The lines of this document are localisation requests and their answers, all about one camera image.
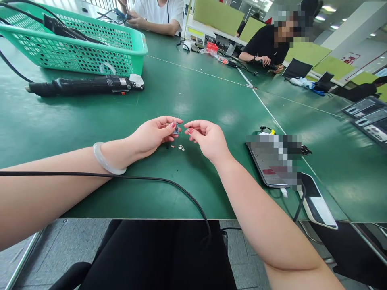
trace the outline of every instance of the ceiling light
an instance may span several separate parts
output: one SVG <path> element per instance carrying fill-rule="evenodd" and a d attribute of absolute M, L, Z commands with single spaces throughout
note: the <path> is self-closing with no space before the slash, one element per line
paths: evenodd
<path fill-rule="evenodd" d="M 336 9 L 334 9 L 333 7 L 330 7 L 329 5 L 324 5 L 322 8 L 328 12 L 336 12 Z"/>

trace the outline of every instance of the person's hand holding tool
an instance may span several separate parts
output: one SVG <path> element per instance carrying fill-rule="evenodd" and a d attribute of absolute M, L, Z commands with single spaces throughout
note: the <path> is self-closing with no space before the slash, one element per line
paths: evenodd
<path fill-rule="evenodd" d="M 143 123 L 138 129 L 125 140 L 128 146 L 135 148 L 137 159 L 145 158 L 156 151 L 164 142 L 172 142 L 179 135 L 172 134 L 176 122 L 182 124 L 179 118 L 163 116 Z"/>
<path fill-rule="evenodd" d="M 209 121 L 196 120 L 184 125 L 189 140 L 199 143 L 200 150 L 214 165 L 233 158 L 222 129 Z"/>
<path fill-rule="evenodd" d="M 277 70 L 274 71 L 274 73 L 280 73 L 281 71 L 283 71 L 283 65 L 278 65 L 277 66 Z"/>
<path fill-rule="evenodd" d="M 267 66 L 268 64 L 271 63 L 271 59 L 269 59 L 267 56 L 257 57 L 256 60 L 262 60 L 263 67 L 265 67 L 265 66 Z"/>
<path fill-rule="evenodd" d="M 139 16 L 134 11 L 129 11 L 129 15 L 132 17 L 131 19 L 129 19 L 127 21 L 129 25 L 134 26 L 136 28 L 140 28 L 140 29 L 146 29 L 147 21 L 144 18 Z"/>

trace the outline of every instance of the black pants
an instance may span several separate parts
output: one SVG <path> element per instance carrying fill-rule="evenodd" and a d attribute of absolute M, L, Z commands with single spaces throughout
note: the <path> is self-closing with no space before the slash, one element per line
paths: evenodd
<path fill-rule="evenodd" d="M 80 290 L 236 290 L 219 221 L 112 221 Z"/>

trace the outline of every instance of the gray floor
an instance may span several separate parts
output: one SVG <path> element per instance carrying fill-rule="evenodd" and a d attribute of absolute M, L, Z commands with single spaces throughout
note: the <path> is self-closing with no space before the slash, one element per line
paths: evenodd
<path fill-rule="evenodd" d="M 73 263 L 91 262 L 110 220 L 57 220 L 46 228 L 14 289 L 48 289 Z M 222 227 L 238 227 L 237 221 L 222 221 Z M 228 252 L 238 289 L 270 289 L 261 259 L 254 253 L 242 231 L 228 230 Z M 28 241 L 0 252 L 0 290 L 5 289 L 23 255 Z M 316 246 L 322 257 L 329 253 Z M 347 290 L 367 290 L 356 281 L 338 278 Z"/>

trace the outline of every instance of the green workbench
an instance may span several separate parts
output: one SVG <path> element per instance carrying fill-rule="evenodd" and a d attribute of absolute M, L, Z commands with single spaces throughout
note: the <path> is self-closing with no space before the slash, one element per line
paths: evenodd
<path fill-rule="evenodd" d="M 145 89 L 126 96 L 42 99 L 27 93 L 25 82 L 1 62 L 0 167 L 92 146 L 97 141 L 123 138 L 151 118 L 171 115 L 185 122 L 205 119 L 219 124 L 231 153 L 262 185 L 244 143 L 246 136 L 261 125 L 283 134 L 274 117 L 287 134 L 301 136 L 302 142 L 313 151 L 313 155 L 305 157 L 310 166 L 301 160 L 300 170 L 315 178 L 335 219 L 387 221 L 387 201 L 381 197 L 383 180 L 377 179 L 386 172 L 386 157 L 340 115 L 339 110 L 346 106 L 341 100 L 325 100 L 316 95 L 321 99 L 314 103 L 309 92 L 302 88 L 283 82 L 281 77 L 262 74 L 254 77 L 252 83 L 260 88 L 257 94 L 272 116 L 246 87 L 245 79 L 236 69 L 210 55 L 176 47 L 177 37 L 147 32 L 145 35 L 149 49 L 142 74 Z M 95 77 L 41 69 L 7 40 L 0 39 L 0 46 L 16 68 L 34 81 Z M 314 109 L 314 104 L 321 111 Z M 177 150 L 180 144 L 185 151 Z M 126 174 L 173 180 L 197 199 L 208 218 L 235 218 L 217 172 L 199 146 L 189 142 L 184 134 L 174 145 L 177 145 L 174 149 L 161 146 L 152 156 L 131 165 Z M 364 179 L 355 171 L 359 168 L 363 168 Z M 298 194 L 289 190 L 289 198 L 285 199 L 279 189 L 264 189 L 287 214 L 294 215 Z M 64 216 L 201 218 L 195 205 L 180 190 L 144 180 L 109 181 Z M 300 219 L 306 219 L 303 211 Z"/>

